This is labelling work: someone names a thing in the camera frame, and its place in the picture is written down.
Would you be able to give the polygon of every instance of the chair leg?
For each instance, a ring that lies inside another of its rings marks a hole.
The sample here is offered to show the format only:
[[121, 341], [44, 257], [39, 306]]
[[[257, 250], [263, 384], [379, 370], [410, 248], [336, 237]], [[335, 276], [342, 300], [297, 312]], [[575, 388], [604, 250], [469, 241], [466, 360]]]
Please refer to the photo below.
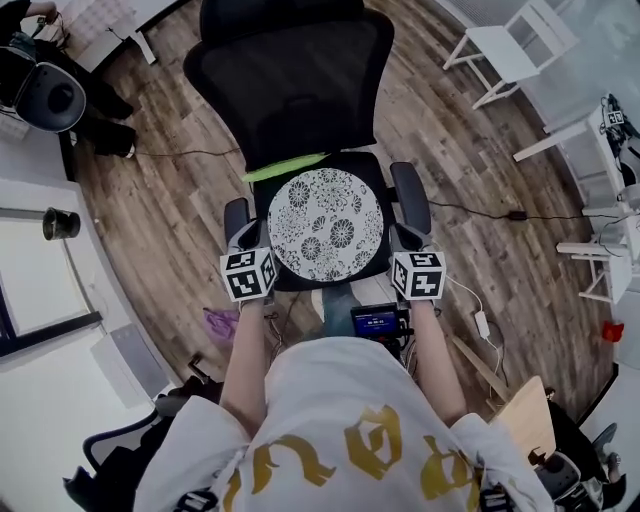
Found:
[[460, 55], [462, 48], [464, 48], [464, 45], [467, 44], [468, 41], [469, 41], [469, 36], [465, 34], [460, 40], [460, 42], [458, 43], [458, 46], [456, 46], [455, 50], [453, 50], [451, 55], [449, 55], [449, 58], [447, 59], [447, 62], [444, 63], [444, 66], [442, 66], [442, 69], [446, 71], [451, 67], [452, 64], [457, 64], [456, 57]]
[[478, 110], [478, 107], [496, 99], [496, 93], [504, 87], [504, 84], [505, 81], [500, 80], [496, 85], [494, 85], [482, 98], [475, 102], [475, 104], [473, 105], [473, 110]]

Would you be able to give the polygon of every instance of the black chair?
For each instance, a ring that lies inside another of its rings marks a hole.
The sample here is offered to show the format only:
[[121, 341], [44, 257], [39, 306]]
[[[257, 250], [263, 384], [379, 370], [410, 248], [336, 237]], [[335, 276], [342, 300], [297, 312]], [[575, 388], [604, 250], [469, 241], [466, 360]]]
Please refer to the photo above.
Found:
[[[375, 194], [384, 219], [383, 242], [364, 269], [342, 282], [389, 268], [389, 227], [399, 201], [405, 222], [430, 232], [428, 201], [410, 164], [394, 164], [388, 189], [371, 153], [343, 149], [374, 144], [376, 95], [393, 42], [393, 25], [361, 0], [205, 0], [202, 41], [184, 71], [236, 138], [251, 173], [301, 156], [328, 153], [320, 163], [254, 183], [258, 218], [266, 219], [276, 193], [299, 174], [334, 168], [360, 178]], [[249, 221], [248, 203], [227, 205], [227, 241]], [[304, 279], [284, 265], [281, 291], [338, 282]]]

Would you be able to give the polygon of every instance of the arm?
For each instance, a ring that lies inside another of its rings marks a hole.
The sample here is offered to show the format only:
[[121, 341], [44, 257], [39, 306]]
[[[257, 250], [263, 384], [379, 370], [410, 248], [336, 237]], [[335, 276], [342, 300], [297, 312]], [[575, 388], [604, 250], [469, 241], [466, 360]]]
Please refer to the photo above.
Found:
[[220, 397], [220, 406], [236, 417], [250, 437], [256, 434], [267, 415], [263, 317], [262, 299], [250, 301], [242, 308]]
[[34, 2], [27, 9], [25, 18], [31, 16], [44, 16], [47, 19], [47, 23], [51, 24], [58, 16], [58, 7], [55, 2]]
[[467, 402], [444, 333], [431, 302], [414, 301], [411, 310], [416, 335], [418, 385], [440, 419], [451, 426], [467, 414]]

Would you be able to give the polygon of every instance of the wooden floor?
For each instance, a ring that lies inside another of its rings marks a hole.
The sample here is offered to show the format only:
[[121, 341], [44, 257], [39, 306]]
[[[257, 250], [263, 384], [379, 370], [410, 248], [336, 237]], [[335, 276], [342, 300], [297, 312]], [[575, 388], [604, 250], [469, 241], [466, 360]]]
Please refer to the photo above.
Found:
[[[517, 95], [479, 111], [471, 105], [482, 86], [467, 68], [441, 67], [460, 29], [429, 0], [371, 0], [394, 22], [396, 38], [378, 95], [372, 148], [383, 167], [410, 161], [427, 195], [496, 214], [575, 215], [579, 204], [563, 181], [553, 151], [516, 164], [511, 155], [543, 136], [531, 108]], [[198, 41], [199, 1], [192, 0], [147, 36], [159, 63], [148, 66], [128, 49], [105, 77], [136, 107], [127, 121], [138, 130], [138, 149], [176, 153], [221, 152], [235, 141], [212, 109], [187, 83], [182, 60]], [[218, 259], [224, 252], [222, 218], [227, 201], [250, 195], [240, 182], [239, 153], [132, 160], [94, 157], [76, 150], [78, 180], [99, 223], [111, 262], [142, 322], [169, 363], [187, 375], [195, 351], [221, 370], [224, 355], [207, 339], [202, 308], [228, 308]], [[577, 297], [588, 284], [586, 265], [558, 256], [561, 241], [586, 240], [587, 222], [509, 223], [433, 208], [434, 237], [445, 251], [451, 277], [477, 291], [501, 345], [511, 386], [540, 374], [572, 415], [593, 401], [611, 376], [612, 349], [601, 341], [608, 307]], [[292, 296], [277, 297], [285, 316]], [[495, 352], [478, 340], [476, 299], [449, 284], [442, 323], [495, 364]], [[295, 304], [288, 340], [319, 325], [308, 294]], [[486, 412], [485, 385], [456, 356], [474, 409]]]

